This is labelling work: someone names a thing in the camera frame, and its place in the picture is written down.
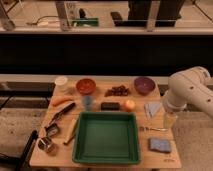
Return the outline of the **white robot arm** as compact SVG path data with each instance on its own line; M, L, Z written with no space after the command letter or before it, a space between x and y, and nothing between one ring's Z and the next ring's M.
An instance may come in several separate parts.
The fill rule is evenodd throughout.
M213 120L213 91L207 87L211 80L204 67L192 67L176 72L168 78L168 90L162 97L165 110L163 126L170 129L177 120L177 112L192 104Z

